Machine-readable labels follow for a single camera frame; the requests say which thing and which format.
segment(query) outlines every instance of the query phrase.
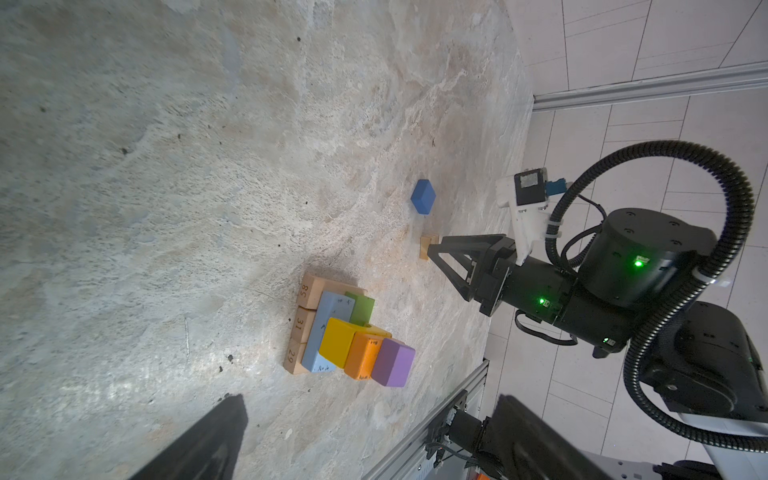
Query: stone countertop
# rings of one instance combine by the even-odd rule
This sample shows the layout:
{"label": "stone countertop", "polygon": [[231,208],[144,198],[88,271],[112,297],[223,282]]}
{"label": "stone countertop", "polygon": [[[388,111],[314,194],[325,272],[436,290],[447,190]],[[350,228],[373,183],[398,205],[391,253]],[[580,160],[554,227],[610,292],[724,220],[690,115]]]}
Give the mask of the stone countertop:
{"label": "stone countertop", "polygon": [[[508,229],[532,96],[504,6],[38,3],[0,8],[0,470],[127,478],[239,393],[236,478],[365,474],[482,360],[419,237]],[[307,271],[376,298],[405,388],[283,369]]]}

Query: yellow block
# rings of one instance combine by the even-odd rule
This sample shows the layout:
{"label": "yellow block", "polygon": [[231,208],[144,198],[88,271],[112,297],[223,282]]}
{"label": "yellow block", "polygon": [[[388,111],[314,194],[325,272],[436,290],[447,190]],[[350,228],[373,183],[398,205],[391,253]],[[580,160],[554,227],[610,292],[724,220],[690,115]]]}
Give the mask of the yellow block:
{"label": "yellow block", "polygon": [[328,320],[323,342],[320,343],[319,353],[326,360],[340,369],[346,366],[346,357],[355,338],[355,333],[370,333],[372,335],[392,337],[392,334],[377,326],[359,326],[343,320],[332,318]]}

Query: black motor housing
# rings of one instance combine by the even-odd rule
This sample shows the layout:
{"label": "black motor housing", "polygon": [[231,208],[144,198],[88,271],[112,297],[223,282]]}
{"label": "black motor housing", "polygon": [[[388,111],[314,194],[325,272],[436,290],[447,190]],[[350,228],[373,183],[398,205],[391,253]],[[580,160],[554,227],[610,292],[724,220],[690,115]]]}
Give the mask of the black motor housing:
{"label": "black motor housing", "polygon": [[712,230],[644,208],[608,215],[579,269],[579,283],[611,305],[645,310],[690,275],[717,243]]}

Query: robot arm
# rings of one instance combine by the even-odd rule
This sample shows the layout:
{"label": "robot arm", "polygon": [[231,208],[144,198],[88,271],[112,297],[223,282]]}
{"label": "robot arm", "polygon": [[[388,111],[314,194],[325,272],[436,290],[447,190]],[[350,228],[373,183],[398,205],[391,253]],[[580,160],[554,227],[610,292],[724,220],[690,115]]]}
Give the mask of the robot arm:
{"label": "robot arm", "polygon": [[[555,244],[567,208],[608,169],[656,156],[691,161],[718,179],[729,205],[721,238],[661,212],[614,210],[600,226],[581,234],[595,237],[576,272]],[[687,142],[632,145],[582,174],[551,216],[544,212],[543,169],[502,179],[498,191],[497,203],[512,209],[515,240],[504,235],[446,237],[429,247],[429,257],[465,300],[479,301],[487,316],[500,302],[509,303],[536,322],[551,323],[590,343],[595,358],[630,343],[624,383],[652,419],[705,445],[768,452],[767,437],[682,423],[653,405],[640,388],[640,382],[653,386],[672,412],[768,423],[762,366],[741,322],[721,307],[696,301],[738,253],[752,221],[751,188],[730,159]],[[551,264],[528,257],[533,242],[542,239]],[[441,253],[454,257],[466,277],[451,269]]]}

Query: small wooden block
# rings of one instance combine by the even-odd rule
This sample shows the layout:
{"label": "small wooden block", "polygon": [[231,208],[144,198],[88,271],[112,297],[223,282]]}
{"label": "small wooden block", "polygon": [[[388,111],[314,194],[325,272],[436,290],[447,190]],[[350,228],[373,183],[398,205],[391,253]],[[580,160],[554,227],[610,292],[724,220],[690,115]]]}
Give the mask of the small wooden block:
{"label": "small wooden block", "polygon": [[395,339],[384,339],[371,378],[384,386],[406,386],[416,351]]}
{"label": "small wooden block", "polygon": [[383,336],[386,339],[392,338],[391,333],[387,332],[384,329],[379,328],[378,326],[371,325],[370,323],[366,325],[366,333],[370,333],[371,335]]}
{"label": "small wooden block", "polygon": [[293,320],[293,328],[290,337],[298,343],[306,343],[310,339],[312,323],[315,321],[316,310],[296,308],[296,318]]}
{"label": "small wooden block", "polygon": [[323,292],[315,313],[315,321],[312,322],[310,339],[306,342],[306,350],[301,364],[312,373],[330,372],[336,369],[331,362],[320,355],[320,345],[326,333],[326,327],[331,317],[341,319],[344,323],[349,321],[355,300],[348,296],[333,292]]}
{"label": "small wooden block", "polygon": [[352,315],[349,318],[350,323],[365,326],[371,321],[373,313],[373,304],[376,302],[373,298],[356,293],[346,292],[344,295],[355,299],[355,308],[352,309]]}
{"label": "small wooden block", "polygon": [[319,349],[320,355],[333,365],[341,369],[345,368],[346,358],[349,356],[349,349],[352,348],[356,333],[368,333],[381,337],[392,335],[379,327],[360,326],[332,318],[328,320],[326,334]]}
{"label": "small wooden block", "polygon": [[288,351],[286,352],[286,359],[283,362],[283,367],[288,370],[288,373],[292,375],[301,375],[302,373],[310,372],[301,365],[301,359],[304,357],[304,349],[306,349],[306,343],[298,343],[294,339],[291,339],[288,342]]}
{"label": "small wooden block", "polygon": [[355,333],[352,346],[349,348],[349,355],[346,357],[344,373],[355,380],[371,378],[371,372],[374,364],[376,364],[376,357],[379,356],[383,340],[383,336],[362,332]]}
{"label": "small wooden block", "polygon": [[419,258],[422,260],[429,260],[429,257],[427,257],[427,249],[430,245],[433,243],[440,243],[440,236],[434,233],[427,233],[426,235],[422,235],[421,239],[421,249],[419,251]]}
{"label": "small wooden block", "polygon": [[358,295],[366,294],[366,290],[363,288],[314,276],[311,273],[305,273],[304,279],[301,281],[301,287],[299,287],[299,298],[296,302],[300,307],[307,310],[317,310],[323,292],[333,292],[339,295],[343,295],[346,292]]}

